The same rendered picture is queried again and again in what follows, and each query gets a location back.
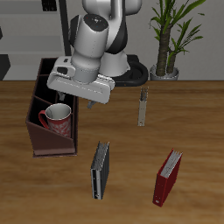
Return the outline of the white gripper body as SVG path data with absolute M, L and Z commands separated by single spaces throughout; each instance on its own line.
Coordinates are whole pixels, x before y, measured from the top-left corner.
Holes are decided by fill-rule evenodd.
M 106 104 L 109 101 L 110 92 L 115 87 L 112 78 L 98 74 L 95 81 L 86 83 L 75 80 L 74 74 L 74 68 L 55 67 L 48 77 L 47 86 L 63 94 L 79 96 L 94 102 Z

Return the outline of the red and white mug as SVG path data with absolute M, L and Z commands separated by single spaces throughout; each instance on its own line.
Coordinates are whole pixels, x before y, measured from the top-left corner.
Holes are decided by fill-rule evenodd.
M 63 103 L 56 103 L 38 113 L 38 119 L 48 130 L 65 137 L 71 136 L 71 108 Z

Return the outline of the dark brown desk caddy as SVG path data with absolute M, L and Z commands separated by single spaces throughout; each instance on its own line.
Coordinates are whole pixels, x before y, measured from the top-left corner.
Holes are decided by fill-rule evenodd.
M 65 157 L 77 155 L 79 98 L 67 94 L 61 101 L 55 90 L 47 87 L 47 79 L 53 69 L 56 58 L 40 61 L 38 76 L 26 117 L 26 126 L 31 139 L 35 158 Z M 66 137 L 46 129 L 39 121 L 39 112 L 54 103 L 65 103 L 71 110 L 71 136 Z

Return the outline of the black book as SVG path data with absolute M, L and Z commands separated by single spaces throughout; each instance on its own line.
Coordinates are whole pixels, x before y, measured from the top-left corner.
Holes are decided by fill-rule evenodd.
M 98 143 L 90 172 L 92 196 L 101 200 L 109 176 L 109 143 Z

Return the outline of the red book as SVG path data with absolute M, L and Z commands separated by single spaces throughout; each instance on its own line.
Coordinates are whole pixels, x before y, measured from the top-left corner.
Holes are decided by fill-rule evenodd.
M 171 150 L 167 159 L 164 161 L 157 173 L 152 202 L 159 207 L 164 204 L 168 194 L 176 182 L 182 155 L 183 153 L 181 152 Z

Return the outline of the green pot plant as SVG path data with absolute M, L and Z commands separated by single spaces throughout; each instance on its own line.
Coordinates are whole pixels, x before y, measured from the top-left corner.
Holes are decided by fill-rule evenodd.
M 153 27 L 157 34 L 158 41 L 157 64 L 150 68 L 151 81 L 176 81 L 179 77 L 179 70 L 175 67 L 176 57 L 179 53 L 187 53 L 185 47 L 194 40 L 202 39 L 197 36 L 200 31 L 200 24 L 195 26 L 189 33 L 192 19 L 183 24 L 179 21 L 196 7 L 202 5 L 206 0 L 195 0 L 189 3 L 186 0 L 179 9 L 175 7 L 177 0 L 159 0 L 159 10 L 152 8 L 156 16 L 150 20 L 155 21 L 158 28 Z

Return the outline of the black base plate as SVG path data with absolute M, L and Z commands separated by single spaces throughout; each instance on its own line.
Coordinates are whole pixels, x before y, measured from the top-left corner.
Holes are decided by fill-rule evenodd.
M 127 60 L 130 66 L 125 74 L 113 77 L 117 87 L 138 87 L 149 78 L 148 69 L 139 61 L 135 54 L 128 54 Z

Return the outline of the white wall shelf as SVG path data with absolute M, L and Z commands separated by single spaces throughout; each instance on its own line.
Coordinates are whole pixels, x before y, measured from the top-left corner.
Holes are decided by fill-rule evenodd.
M 67 0 L 0 0 L 0 81 L 34 81 L 43 58 L 70 54 Z

